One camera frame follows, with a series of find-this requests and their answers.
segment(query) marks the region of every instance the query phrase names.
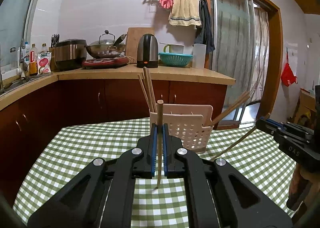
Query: door frame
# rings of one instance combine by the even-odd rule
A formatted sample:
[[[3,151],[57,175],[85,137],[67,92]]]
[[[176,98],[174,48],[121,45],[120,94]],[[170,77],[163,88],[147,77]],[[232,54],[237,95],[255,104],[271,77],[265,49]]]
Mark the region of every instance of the door frame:
[[[275,104],[283,58],[283,32],[280,8],[271,0],[258,0],[268,6],[266,10],[269,20],[269,62],[266,76],[266,83],[262,94],[257,118],[271,113]],[[205,68],[209,68],[209,54],[206,54]]]

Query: cabinet door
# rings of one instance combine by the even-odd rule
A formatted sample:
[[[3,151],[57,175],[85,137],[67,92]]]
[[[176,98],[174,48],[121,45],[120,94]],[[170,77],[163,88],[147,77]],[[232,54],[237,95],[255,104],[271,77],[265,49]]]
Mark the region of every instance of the cabinet door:
[[[59,83],[66,126],[106,122],[103,80],[64,80]]]
[[[64,127],[61,116],[61,91],[59,82],[44,86],[18,100],[30,140],[33,162],[49,142]]]
[[[15,102],[0,111],[0,190],[10,206],[29,169],[24,119]]]
[[[152,81],[156,101],[169,101],[169,82]],[[139,80],[105,80],[108,121],[149,117],[149,109]]]
[[[169,103],[209,104],[213,107],[213,119],[222,111],[226,91],[227,86],[221,84],[171,81]]]

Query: food package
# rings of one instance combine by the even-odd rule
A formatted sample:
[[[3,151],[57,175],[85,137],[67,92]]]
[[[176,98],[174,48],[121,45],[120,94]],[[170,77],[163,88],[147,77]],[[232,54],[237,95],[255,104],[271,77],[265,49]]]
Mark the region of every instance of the food package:
[[[45,73],[51,73],[50,70],[50,61],[51,61],[51,53],[40,53],[38,54],[38,75],[45,74]]]

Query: kitchen counter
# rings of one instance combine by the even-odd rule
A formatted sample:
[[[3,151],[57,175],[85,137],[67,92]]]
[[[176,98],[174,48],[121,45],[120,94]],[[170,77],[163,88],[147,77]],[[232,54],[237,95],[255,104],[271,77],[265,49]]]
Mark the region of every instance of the kitchen counter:
[[[135,64],[116,69],[95,69],[83,70],[77,69],[66,72],[55,72],[52,75],[38,79],[23,85],[0,97],[0,110],[11,103],[26,96],[27,94],[40,89],[59,80],[78,80],[78,79],[138,79],[138,73],[142,72]],[[163,81],[188,81],[201,83],[214,83],[222,85],[234,85],[236,80],[226,75],[208,70],[194,68],[178,68],[159,66],[151,68],[150,74],[152,80]]]

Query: chopstick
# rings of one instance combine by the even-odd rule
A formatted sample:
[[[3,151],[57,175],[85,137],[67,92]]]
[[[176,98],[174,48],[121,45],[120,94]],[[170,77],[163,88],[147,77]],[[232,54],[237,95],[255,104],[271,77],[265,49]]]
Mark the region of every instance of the chopstick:
[[[268,113],[263,119],[266,120],[270,117],[270,113]],[[238,139],[235,143],[233,143],[231,146],[226,148],[224,151],[220,152],[218,155],[214,156],[211,161],[214,161],[216,158],[220,157],[222,154],[228,152],[230,149],[232,149],[234,146],[238,145],[241,141],[243,141],[246,137],[248,137],[252,132],[254,132],[257,129],[256,126],[254,126],[251,130],[249,130],[245,135],[243,135],[241,138]]]
[[[221,121],[224,117],[226,117],[229,113],[231,113],[235,108],[237,108],[242,103],[246,102],[247,99],[250,98],[250,94],[248,91],[243,92],[238,99],[231,104],[228,109],[226,109],[224,112],[222,112],[220,115],[214,118],[213,121],[211,121],[211,126],[217,124],[219,121]]]
[[[139,82],[140,82],[140,85],[141,85],[141,89],[142,89],[143,95],[144,95],[144,97],[145,97],[145,99],[146,99],[146,102],[147,102],[147,104],[148,104],[148,108],[149,108],[150,111],[152,111],[152,109],[151,109],[151,107],[150,107],[148,95],[147,95],[147,93],[146,93],[145,87],[144,87],[143,82],[142,82],[142,79],[141,79],[141,75],[140,75],[139,73],[138,73],[138,79],[139,79]]]
[[[144,67],[143,73],[144,73],[144,79],[145,79],[146,93],[148,96],[150,109],[151,109],[150,111],[157,112],[155,94],[153,92],[153,86],[152,86],[152,80],[151,80],[149,68]]]
[[[154,112],[157,112],[157,106],[156,106],[156,99],[155,99],[155,93],[153,92],[153,86],[152,86],[152,80],[151,80],[151,75],[150,75],[150,71],[149,68],[146,68],[147,71],[147,80],[148,80],[148,84],[150,87],[150,92],[151,92],[151,101],[152,101],[152,105],[153,105],[153,109]]]
[[[161,168],[162,168],[162,125],[163,125],[163,100],[158,100],[157,102],[157,129],[158,129],[158,180],[156,188],[159,188],[161,182]]]

